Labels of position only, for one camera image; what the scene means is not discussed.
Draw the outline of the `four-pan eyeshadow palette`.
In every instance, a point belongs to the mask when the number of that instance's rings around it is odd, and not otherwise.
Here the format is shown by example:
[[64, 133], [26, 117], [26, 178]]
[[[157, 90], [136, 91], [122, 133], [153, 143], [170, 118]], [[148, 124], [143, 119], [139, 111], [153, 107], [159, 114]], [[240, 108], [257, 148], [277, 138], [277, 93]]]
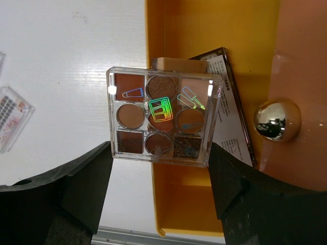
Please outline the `four-pan eyeshadow palette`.
[[207, 61], [159, 57], [151, 59], [150, 68], [162, 71], [205, 74], [207, 66]]

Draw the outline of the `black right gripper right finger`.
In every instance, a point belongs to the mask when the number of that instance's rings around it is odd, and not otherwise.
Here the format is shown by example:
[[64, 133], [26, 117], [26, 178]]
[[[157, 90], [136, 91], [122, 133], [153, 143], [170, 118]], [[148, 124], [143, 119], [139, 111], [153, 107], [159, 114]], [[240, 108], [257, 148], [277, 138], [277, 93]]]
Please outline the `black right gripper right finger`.
[[213, 143], [208, 171], [226, 244], [326, 244], [326, 192], [275, 179]]

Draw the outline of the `round-pan eyeshadow palette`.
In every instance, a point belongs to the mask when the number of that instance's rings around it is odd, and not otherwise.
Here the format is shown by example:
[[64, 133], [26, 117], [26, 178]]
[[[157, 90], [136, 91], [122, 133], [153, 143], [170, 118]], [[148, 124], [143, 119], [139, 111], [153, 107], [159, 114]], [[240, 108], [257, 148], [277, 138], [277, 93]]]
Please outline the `round-pan eyeshadow palette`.
[[219, 75], [112, 67], [106, 79], [114, 158], [208, 165], [223, 88]]

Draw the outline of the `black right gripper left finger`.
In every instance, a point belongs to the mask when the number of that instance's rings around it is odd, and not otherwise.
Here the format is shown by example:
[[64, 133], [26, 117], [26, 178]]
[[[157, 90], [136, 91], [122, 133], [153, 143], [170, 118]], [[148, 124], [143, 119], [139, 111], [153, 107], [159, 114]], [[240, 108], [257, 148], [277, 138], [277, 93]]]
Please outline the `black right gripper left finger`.
[[45, 173], [1, 186], [1, 244], [91, 244], [112, 164], [107, 141]]

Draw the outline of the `long brown eyeshadow palette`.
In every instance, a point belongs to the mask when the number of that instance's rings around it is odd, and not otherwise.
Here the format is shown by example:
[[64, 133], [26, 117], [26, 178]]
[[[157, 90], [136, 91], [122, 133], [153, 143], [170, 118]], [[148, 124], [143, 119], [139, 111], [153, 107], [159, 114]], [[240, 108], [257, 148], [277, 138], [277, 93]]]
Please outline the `long brown eyeshadow palette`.
[[227, 49], [220, 47], [191, 59], [206, 61], [206, 72], [220, 75], [224, 82], [214, 142], [243, 163], [255, 167], [257, 161], [254, 148]]

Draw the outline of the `orange drawer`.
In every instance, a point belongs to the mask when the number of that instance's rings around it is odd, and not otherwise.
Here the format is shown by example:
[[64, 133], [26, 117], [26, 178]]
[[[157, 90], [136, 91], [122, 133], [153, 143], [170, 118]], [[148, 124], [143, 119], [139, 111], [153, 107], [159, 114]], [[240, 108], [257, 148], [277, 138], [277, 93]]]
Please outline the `orange drawer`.
[[326, 1], [281, 1], [268, 98], [301, 114], [289, 141], [264, 140], [260, 170], [306, 189], [326, 190]]

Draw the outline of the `yellow drawer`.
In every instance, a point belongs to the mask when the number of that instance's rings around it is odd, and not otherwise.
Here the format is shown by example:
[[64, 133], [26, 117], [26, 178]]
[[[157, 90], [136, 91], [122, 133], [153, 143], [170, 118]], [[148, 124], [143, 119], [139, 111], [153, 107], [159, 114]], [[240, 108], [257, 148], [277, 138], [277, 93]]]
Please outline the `yellow drawer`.
[[[279, 1], [146, 1], [148, 60], [195, 57], [227, 49], [248, 126], [254, 159], [262, 139], [253, 127], [257, 107], [267, 99]], [[152, 163], [156, 228], [159, 235], [180, 233], [223, 236], [208, 161], [220, 143], [231, 156], [247, 148], [236, 137], [223, 140], [219, 114], [227, 111], [228, 75], [204, 68], [166, 69], [147, 78], [146, 94], [161, 85], [160, 98], [149, 99], [151, 133], [145, 150]]]

